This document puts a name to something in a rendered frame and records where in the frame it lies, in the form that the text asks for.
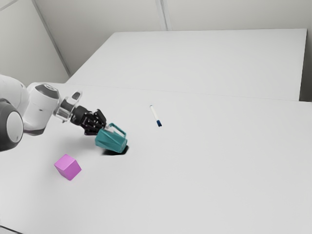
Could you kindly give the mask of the pink cube block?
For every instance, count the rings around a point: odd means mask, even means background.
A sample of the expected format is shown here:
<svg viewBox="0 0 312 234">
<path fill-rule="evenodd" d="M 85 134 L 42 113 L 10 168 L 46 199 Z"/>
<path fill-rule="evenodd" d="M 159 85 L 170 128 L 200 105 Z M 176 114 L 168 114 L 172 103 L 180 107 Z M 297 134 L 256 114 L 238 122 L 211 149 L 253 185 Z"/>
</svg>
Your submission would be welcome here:
<svg viewBox="0 0 312 234">
<path fill-rule="evenodd" d="M 82 170 L 78 162 L 68 154 L 64 154 L 58 159 L 54 163 L 54 166 L 57 171 L 69 181 L 75 178 Z"/>
</svg>

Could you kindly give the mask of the white pen with blue cap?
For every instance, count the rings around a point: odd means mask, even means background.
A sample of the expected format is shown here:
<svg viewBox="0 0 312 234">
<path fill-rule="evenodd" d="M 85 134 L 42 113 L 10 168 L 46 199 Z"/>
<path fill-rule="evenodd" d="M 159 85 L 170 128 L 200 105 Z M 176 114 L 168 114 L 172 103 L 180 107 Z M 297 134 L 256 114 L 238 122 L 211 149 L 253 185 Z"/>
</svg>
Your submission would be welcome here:
<svg viewBox="0 0 312 234">
<path fill-rule="evenodd" d="M 161 127 L 162 124 L 161 124 L 161 121 L 160 121 L 160 119 L 159 119 L 159 117 L 158 117 L 158 115 L 157 115 L 157 113 L 156 113 L 156 111 L 155 111 L 155 109 L 154 109 L 154 106 L 153 106 L 153 105 L 150 105 L 150 109 L 151 109 L 151 112 L 152 112 L 152 114 L 153 114 L 153 116 L 154 116 L 156 122 L 157 122 L 158 127 Z"/>
</svg>

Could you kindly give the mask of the teal faceted mug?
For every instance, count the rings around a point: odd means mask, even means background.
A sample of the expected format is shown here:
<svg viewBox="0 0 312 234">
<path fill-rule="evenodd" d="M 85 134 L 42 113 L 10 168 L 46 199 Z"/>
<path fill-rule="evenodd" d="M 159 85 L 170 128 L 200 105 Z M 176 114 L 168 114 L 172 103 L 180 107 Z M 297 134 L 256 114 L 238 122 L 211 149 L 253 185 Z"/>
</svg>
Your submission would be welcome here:
<svg viewBox="0 0 312 234">
<path fill-rule="evenodd" d="M 95 145 L 103 149 L 122 153 L 127 145 L 126 133 L 114 123 L 108 124 L 104 129 L 100 129 Z"/>
</svg>

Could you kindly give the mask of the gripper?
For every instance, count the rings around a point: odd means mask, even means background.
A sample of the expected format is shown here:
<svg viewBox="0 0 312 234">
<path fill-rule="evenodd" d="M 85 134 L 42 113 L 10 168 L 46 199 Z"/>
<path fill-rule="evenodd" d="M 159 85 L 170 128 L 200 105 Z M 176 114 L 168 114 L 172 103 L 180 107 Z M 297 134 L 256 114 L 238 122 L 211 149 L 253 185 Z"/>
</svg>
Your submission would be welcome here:
<svg viewBox="0 0 312 234">
<path fill-rule="evenodd" d="M 78 106 L 73 111 L 70 122 L 82 127 L 86 136 L 96 136 L 101 129 L 107 126 L 107 119 L 100 109 L 91 112 L 83 106 Z"/>
</svg>

